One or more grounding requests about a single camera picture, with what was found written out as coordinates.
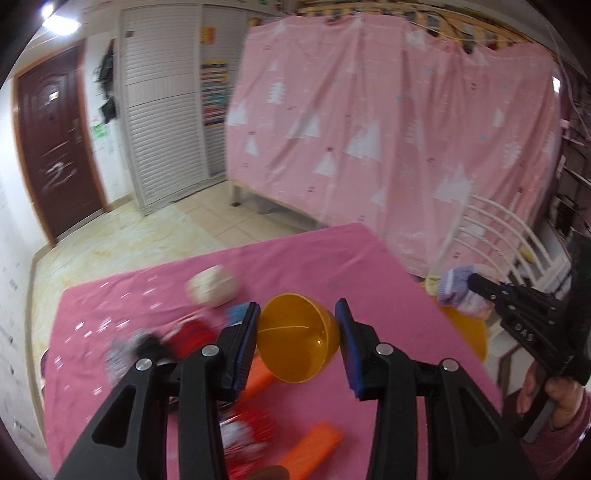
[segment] ceiling light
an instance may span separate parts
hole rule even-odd
[[[47,2],[45,5],[43,5],[43,8],[41,8],[41,16],[44,19],[47,19],[51,16],[52,13],[53,13],[53,4],[51,2]]]
[[[43,22],[43,26],[56,35],[70,35],[80,27],[80,23],[71,18],[52,15]]]

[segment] door handle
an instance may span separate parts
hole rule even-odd
[[[80,134],[80,119],[75,118],[72,122],[72,128],[68,130],[68,133],[74,133],[76,143],[82,143],[82,135]]]

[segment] white yarn ball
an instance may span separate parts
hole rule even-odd
[[[238,283],[223,265],[215,265],[189,280],[187,291],[198,304],[215,308],[236,297]]]

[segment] pink curtain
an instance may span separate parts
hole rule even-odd
[[[329,225],[363,222],[425,275],[473,191],[527,219],[559,144],[552,57],[470,55],[404,19],[255,27],[226,120],[229,178]]]

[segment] white louvered door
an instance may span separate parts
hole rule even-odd
[[[201,60],[223,60],[228,63],[228,104],[236,80],[242,47],[248,33],[251,12],[229,7],[203,6],[202,26],[215,27],[215,41],[201,45]],[[212,175],[226,171],[224,124],[204,127],[207,164]]]
[[[199,189],[209,178],[199,103],[196,5],[122,11],[123,117],[144,212]]]

